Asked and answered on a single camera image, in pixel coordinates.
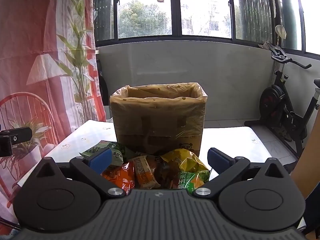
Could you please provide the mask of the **orange snack packet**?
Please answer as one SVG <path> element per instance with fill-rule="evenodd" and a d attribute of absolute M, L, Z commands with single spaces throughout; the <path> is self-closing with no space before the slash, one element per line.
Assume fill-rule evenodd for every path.
<path fill-rule="evenodd" d="M 102 174 L 105 179 L 123 189 L 126 194 L 135 188 L 135 166 L 132 161 L 118 167 L 108 167 Z"/>

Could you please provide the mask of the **green corn snack packet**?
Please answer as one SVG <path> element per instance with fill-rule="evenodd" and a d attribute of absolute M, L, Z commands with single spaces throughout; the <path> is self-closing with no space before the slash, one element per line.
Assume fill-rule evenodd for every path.
<path fill-rule="evenodd" d="M 195 189 L 202 187 L 210 177 L 209 170 L 198 172 L 181 171 L 178 178 L 178 189 L 186 189 L 189 193 L 193 193 Z"/>

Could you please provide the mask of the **yellow snack bag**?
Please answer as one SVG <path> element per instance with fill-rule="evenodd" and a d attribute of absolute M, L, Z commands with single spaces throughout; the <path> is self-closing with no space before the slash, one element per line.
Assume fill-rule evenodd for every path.
<path fill-rule="evenodd" d="M 179 148 L 170 151 L 161 158 L 169 167 L 169 174 L 172 178 L 177 178 L 181 172 L 199 173 L 205 180 L 209 179 L 210 170 L 204 165 L 198 156 L 186 149 Z"/>

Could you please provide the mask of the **beige cracker packet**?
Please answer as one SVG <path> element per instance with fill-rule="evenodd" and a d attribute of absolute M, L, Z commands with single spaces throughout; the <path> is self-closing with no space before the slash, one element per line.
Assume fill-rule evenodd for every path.
<path fill-rule="evenodd" d="M 160 187 L 147 161 L 146 155 L 138 156 L 131 160 L 133 161 L 136 178 L 141 189 L 156 189 Z"/>

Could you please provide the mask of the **red floral curtain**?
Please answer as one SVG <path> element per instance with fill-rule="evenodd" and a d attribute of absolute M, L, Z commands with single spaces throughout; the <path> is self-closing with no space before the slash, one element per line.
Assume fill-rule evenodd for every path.
<path fill-rule="evenodd" d="M 16 223 L 19 181 L 88 120 L 105 120 L 93 0 L 1 0 L 1 128 L 32 138 L 1 158 L 1 217 Z"/>

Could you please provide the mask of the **cardboard box with plastic liner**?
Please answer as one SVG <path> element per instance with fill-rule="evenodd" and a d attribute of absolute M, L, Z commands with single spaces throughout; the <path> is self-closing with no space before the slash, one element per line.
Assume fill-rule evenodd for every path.
<path fill-rule="evenodd" d="M 117 142 L 133 152 L 199 155 L 207 99 L 196 82 L 124 86 L 110 97 Z"/>

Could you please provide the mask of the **black exercise bike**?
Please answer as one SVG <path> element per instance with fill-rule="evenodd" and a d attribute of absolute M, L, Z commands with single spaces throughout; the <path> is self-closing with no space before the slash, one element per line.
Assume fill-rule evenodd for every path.
<path fill-rule="evenodd" d="M 244 125 L 266 126 L 298 159 L 303 153 L 303 142 L 307 137 L 307 123 L 313 111 L 319 109 L 319 79 L 314 79 L 315 93 L 304 116 L 295 113 L 285 83 L 289 78 L 280 68 L 274 72 L 275 80 L 261 94 L 259 101 L 260 118 L 246 121 Z"/>

